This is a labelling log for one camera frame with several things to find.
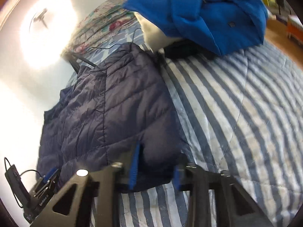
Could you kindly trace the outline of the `navy quilted puffer jacket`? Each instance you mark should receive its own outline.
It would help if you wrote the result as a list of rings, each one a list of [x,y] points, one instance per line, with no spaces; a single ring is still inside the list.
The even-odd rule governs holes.
[[[44,113],[37,170],[60,169],[62,187],[77,170],[102,170],[138,145],[134,189],[143,191],[170,182],[184,144],[180,130],[155,58],[124,43],[100,65],[81,66]]]

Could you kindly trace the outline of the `blue white striped quilt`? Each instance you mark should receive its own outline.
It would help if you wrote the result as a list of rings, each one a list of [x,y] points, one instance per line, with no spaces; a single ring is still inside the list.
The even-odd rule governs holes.
[[[212,60],[166,59],[161,74],[190,159],[229,171],[274,226],[287,226],[302,205],[302,71],[264,42]]]

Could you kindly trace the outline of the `blue plaid pillow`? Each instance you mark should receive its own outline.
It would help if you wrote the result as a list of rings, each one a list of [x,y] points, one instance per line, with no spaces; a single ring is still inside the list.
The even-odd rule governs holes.
[[[144,42],[143,32],[139,22],[134,22],[129,27],[120,29],[118,33],[108,41],[89,49],[84,54],[84,58],[98,65],[124,43],[135,43],[143,50],[149,49]]]

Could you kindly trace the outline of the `bright blue fleece garment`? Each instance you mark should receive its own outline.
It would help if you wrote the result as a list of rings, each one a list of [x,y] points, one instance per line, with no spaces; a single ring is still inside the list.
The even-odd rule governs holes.
[[[166,36],[191,40],[223,56],[264,41],[268,11],[261,0],[126,0]]]

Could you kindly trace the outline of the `folded floral fuzzy blanket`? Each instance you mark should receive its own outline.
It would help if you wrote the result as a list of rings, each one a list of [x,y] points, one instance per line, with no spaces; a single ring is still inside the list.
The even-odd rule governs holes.
[[[120,31],[137,22],[132,11],[125,9],[127,0],[106,0],[82,19],[61,55],[85,54],[111,40]]]

